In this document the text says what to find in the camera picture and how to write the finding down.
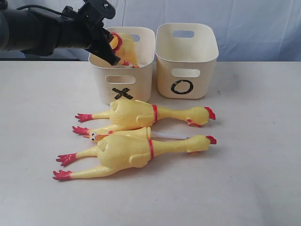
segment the black cable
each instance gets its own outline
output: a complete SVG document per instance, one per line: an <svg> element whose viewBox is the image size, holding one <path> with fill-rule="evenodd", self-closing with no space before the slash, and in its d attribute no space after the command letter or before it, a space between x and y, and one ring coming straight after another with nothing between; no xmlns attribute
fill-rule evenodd
<svg viewBox="0 0 301 226"><path fill-rule="evenodd" d="M17 10L22 10L22 9L26 9L26 8L41 8L41 9L44 9L44 10L47 10L49 12L52 12L52 13L55 13L55 14L58 14L60 16L63 16L62 13L58 12L58 11L55 11L53 9L50 9L50 8L47 8L47 7L44 7L44 6L39 6L39 5L26 5L26 6L21 6L19 8L17 8Z"/></svg>

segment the x symbol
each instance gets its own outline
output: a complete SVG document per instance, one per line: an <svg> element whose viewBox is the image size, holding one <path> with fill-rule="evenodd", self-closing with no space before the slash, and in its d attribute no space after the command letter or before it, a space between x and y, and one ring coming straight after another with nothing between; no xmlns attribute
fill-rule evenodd
<svg viewBox="0 0 301 226"><path fill-rule="evenodd" d="M122 96L126 97L127 99L131 100L133 99L133 97L129 94L127 94L128 91L130 91L129 88L124 88L123 90L118 90L116 88L113 88L112 89L114 92L118 93L116 96L115 96L115 99L118 100L120 99Z"/></svg>

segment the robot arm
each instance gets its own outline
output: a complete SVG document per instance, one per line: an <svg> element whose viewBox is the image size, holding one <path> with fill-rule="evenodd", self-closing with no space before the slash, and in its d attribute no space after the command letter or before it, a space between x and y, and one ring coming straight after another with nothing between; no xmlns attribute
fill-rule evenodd
<svg viewBox="0 0 301 226"><path fill-rule="evenodd" d="M116 65L103 20L113 19L115 8L107 0L84 0L76 12L66 6L60 13L38 5L8 9L0 0L0 51L19 50L25 54L49 56L56 48L82 48Z"/></svg>

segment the white fabric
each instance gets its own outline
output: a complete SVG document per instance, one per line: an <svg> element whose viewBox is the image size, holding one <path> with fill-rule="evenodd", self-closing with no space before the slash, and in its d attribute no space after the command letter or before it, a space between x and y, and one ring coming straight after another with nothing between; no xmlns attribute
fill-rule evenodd
<svg viewBox="0 0 301 226"><path fill-rule="evenodd" d="M58 11L82 0L8 0L10 8L39 4ZM116 16L105 26L143 26L157 31L168 22L213 28L220 61L299 61L301 0L112 0ZM51 57L87 60L84 50L56 50Z"/></svg>

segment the storage bin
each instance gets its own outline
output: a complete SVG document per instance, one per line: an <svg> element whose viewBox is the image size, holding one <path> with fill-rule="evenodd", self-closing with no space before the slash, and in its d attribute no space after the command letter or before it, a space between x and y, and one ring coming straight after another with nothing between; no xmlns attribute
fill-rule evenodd
<svg viewBox="0 0 301 226"><path fill-rule="evenodd" d="M219 55L209 26L163 24L157 30L155 53L160 94L182 99L205 96Z"/></svg>
<svg viewBox="0 0 301 226"><path fill-rule="evenodd" d="M132 35L140 67L111 66L101 58L90 54L89 62L93 66L92 70L102 102L109 105L119 98L147 102L151 97L152 63L155 58L154 31L144 27L110 27L107 30Z"/></svg>

